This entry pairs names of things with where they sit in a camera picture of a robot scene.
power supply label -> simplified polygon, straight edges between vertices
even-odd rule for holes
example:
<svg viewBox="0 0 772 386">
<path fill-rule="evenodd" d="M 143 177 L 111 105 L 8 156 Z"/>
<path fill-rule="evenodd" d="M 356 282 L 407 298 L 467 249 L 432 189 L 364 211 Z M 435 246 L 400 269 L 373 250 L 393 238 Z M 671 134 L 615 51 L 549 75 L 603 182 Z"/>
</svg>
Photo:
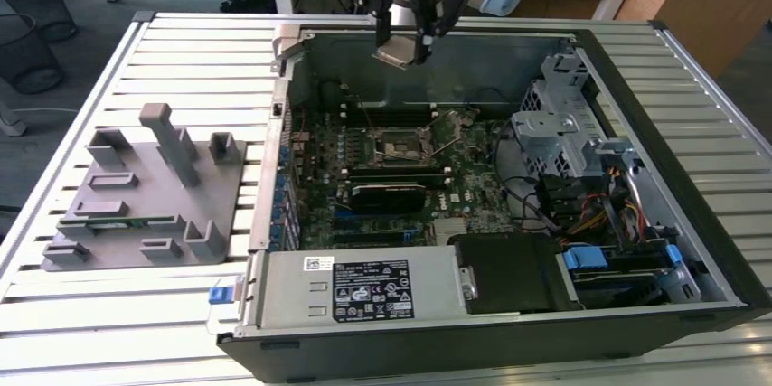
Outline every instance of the power supply label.
<svg viewBox="0 0 772 386">
<path fill-rule="evenodd" d="M 333 319 L 339 323 L 413 318 L 408 261 L 333 265 Z"/>
</svg>

black metal frame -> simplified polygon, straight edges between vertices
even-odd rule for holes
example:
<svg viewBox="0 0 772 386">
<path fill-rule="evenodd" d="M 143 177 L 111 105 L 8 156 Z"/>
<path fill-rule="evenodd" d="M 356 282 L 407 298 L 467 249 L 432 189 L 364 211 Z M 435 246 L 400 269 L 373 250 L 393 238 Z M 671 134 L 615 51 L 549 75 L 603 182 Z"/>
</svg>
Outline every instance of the black metal frame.
<svg viewBox="0 0 772 386">
<path fill-rule="evenodd" d="M 305 28 L 324 31 L 372 30 L 368 26 L 309 25 Z M 321 332 L 281 338 L 219 335 L 220 348 L 261 381 L 315 381 L 629 357 L 647 353 L 689 334 L 725 330 L 772 311 L 772 298 L 764 285 L 592 31 L 464 26 L 457 27 L 456 31 L 547 35 L 569 33 L 576 36 L 576 46 L 587 53 L 599 79 L 611 91 L 621 115 L 637 134 L 643 151 L 664 178 L 681 211 L 745 306 L 495 325 L 395 328 L 356 333 Z"/>
</svg>

gray plastic stand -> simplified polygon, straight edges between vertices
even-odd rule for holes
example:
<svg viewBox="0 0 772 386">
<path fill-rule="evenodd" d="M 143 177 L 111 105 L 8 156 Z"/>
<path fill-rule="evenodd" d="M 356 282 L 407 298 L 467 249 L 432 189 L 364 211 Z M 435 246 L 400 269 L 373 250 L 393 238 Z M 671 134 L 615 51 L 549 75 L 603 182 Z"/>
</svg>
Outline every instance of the gray plastic stand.
<svg viewBox="0 0 772 386">
<path fill-rule="evenodd" d="M 217 264 L 225 260 L 247 144 L 229 133 L 192 142 L 165 104 L 140 122 L 159 143 L 101 129 L 95 157 L 52 243 L 48 271 Z"/>
</svg>

barcode sticker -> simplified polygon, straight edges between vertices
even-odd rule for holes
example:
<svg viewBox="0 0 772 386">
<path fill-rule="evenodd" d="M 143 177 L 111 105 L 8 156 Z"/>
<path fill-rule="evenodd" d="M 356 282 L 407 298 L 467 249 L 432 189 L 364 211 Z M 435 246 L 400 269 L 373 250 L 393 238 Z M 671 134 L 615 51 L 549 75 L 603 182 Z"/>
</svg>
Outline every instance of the barcode sticker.
<svg viewBox="0 0 772 386">
<path fill-rule="evenodd" d="M 332 270 L 336 257 L 305 257 L 303 259 L 303 271 Z"/>
</svg>

wire mesh trash bin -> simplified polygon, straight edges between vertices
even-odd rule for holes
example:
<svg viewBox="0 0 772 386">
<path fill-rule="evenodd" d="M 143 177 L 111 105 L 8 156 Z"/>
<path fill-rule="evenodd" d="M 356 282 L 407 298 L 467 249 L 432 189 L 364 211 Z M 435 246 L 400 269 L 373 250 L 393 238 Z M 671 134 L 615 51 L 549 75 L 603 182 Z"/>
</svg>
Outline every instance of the wire mesh trash bin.
<svg viewBox="0 0 772 386">
<path fill-rule="evenodd" d="M 64 79 L 57 58 L 24 14 L 0 15 L 0 77 L 21 94 L 53 88 Z"/>
<path fill-rule="evenodd" d="M 37 31 L 48 42 L 67 40 L 77 32 L 64 0 L 7 0 L 13 11 L 35 18 Z"/>
</svg>

